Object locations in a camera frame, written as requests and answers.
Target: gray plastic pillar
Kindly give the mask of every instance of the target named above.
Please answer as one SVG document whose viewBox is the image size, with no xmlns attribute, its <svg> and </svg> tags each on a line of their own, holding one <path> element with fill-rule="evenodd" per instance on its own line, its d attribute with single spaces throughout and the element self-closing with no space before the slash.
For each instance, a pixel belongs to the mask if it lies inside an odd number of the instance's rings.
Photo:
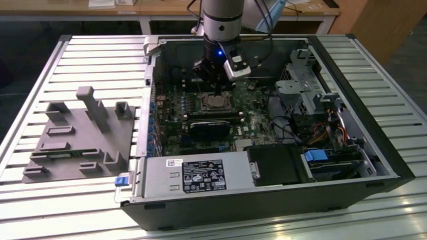
<svg viewBox="0 0 427 240">
<path fill-rule="evenodd" d="M 98 105 L 93 98 L 93 88 L 90 86 L 80 86 L 77 88 L 74 96 L 84 102 L 85 108 L 90 117 L 94 120 L 96 126 L 101 133 L 109 132 L 109 126 L 105 120 L 105 109 L 101 109 L 104 105 Z"/>
<path fill-rule="evenodd" d="M 114 111 L 114 115 L 117 116 L 118 120 L 125 120 L 125 119 L 133 118 L 132 111 L 130 111 L 130 108 L 129 108 L 126 101 L 117 101 L 114 103 L 113 111 Z"/>
<path fill-rule="evenodd" d="M 66 122 L 64 113 L 69 113 L 69 109 L 65 103 L 61 102 L 50 102 L 45 109 L 45 115 L 52 123 Z"/>
</svg>

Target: motherboard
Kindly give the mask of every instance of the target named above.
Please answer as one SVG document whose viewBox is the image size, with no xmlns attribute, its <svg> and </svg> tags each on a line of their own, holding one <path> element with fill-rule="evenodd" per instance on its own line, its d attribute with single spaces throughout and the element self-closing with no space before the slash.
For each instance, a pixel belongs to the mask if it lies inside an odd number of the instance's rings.
<svg viewBox="0 0 427 240">
<path fill-rule="evenodd" d="M 158 126 L 162 155 L 243 151 L 277 142 L 265 111 L 265 87 L 237 81 L 220 95 L 205 83 L 196 89 L 173 85 L 160 96 Z"/>
</svg>

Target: gray plastic peg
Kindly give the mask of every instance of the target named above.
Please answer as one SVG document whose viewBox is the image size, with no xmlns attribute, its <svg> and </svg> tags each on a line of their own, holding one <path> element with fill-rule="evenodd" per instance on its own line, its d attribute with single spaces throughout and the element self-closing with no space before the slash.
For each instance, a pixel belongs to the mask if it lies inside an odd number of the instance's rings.
<svg viewBox="0 0 427 240">
<path fill-rule="evenodd" d="M 96 126 L 101 133 L 109 132 L 109 126 L 105 120 L 105 109 L 101 109 L 104 105 L 98 105 L 93 98 L 93 88 L 90 86 L 80 86 L 77 88 L 74 96 L 84 102 L 85 108 L 89 112 Z"/>
</svg>

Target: white label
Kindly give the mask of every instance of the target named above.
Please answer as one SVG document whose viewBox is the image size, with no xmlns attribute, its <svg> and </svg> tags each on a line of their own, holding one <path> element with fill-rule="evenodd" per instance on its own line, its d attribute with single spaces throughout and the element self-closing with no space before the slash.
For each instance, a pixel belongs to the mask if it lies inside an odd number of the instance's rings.
<svg viewBox="0 0 427 240">
<path fill-rule="evenodd" d="M 240 55 L 239 56 L 233 56 L 231 59 L 232 59 L 232 61 L 235 63 L 241 62 L 241 56 Z"/>
<path fill-rule="evenodd" d="M 136 11 L 117 11 L 117 14 L 136 14 Z"/>
<path fill-rule="evenodd" d="M 180 167 L 182 165 L 182 159 L 168 159 L 165 160 L 166 167 Z"/>
</svg>

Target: sticker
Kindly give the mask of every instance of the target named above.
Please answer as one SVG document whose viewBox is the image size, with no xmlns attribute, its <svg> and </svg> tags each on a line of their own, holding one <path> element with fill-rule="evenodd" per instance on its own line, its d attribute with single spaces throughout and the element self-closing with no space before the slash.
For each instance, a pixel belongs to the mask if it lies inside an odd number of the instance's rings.
<svg viewBox="0 0 427 240">
<path fill-rule="evenodd" d="M 227 189 L 224 166 L 220 159 L 182 162 L 181 175 L 182 191 L 186 194 Z"/>
<path fill-rule="evenodd" d="M 180 167 L 182 165 L 182 159 L 168 159 L 165 160 L 166 167 Z"/>
<path fill-rule="evenodd" d="M 117 14 L 136 14 L 136 11 L 117 11 Z"/>
</svg>

